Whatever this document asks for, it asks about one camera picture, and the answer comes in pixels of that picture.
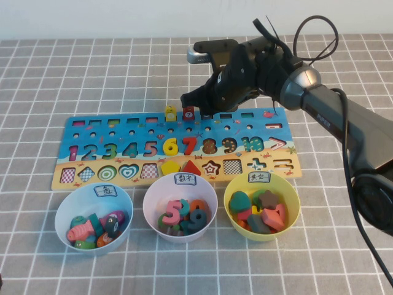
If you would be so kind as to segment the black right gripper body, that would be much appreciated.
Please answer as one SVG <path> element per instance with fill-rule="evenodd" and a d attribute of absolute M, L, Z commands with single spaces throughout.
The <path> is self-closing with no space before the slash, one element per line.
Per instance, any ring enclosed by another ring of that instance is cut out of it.
<path fill-rule="evenodd" d="M 262 51 L 262 41 L 252 39 L 234 47 L 227 64 L 203 86 L 201 103 L 213 111 L 230 111 L 237 108 L 256 88 L 257 65 L 255 56 Z"/>

